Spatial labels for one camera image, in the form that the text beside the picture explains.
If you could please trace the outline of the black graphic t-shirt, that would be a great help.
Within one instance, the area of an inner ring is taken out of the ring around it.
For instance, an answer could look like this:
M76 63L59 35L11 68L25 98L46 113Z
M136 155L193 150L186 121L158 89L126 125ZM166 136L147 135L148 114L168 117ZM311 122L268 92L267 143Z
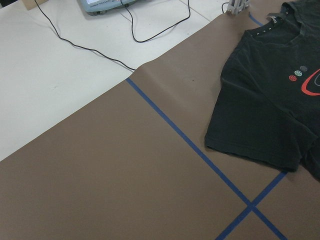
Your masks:
M285 2L223 66L206 147L320 177L320 3Z

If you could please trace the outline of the brown paper table cover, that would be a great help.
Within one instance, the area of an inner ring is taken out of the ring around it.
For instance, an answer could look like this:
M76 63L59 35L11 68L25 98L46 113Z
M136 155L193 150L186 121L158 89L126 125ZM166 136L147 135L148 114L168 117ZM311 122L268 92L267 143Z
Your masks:
M317 240L320 183L206 148L222 67L280 0L194 0L145 44L124 10L0 11L3 240Z

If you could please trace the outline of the light blue teach pendant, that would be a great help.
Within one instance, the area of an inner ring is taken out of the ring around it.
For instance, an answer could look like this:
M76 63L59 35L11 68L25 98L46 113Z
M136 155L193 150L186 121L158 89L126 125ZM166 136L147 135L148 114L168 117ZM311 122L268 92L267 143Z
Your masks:
M109 10L128 7L135 0L80 0L83 10L90 16L103 15Z

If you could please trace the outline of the aluminium frame post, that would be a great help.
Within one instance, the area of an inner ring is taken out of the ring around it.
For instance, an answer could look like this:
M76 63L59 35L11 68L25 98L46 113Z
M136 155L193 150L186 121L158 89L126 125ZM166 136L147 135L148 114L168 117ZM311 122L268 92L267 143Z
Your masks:
M250 0L229 0L226 13L236 16L250 6Z

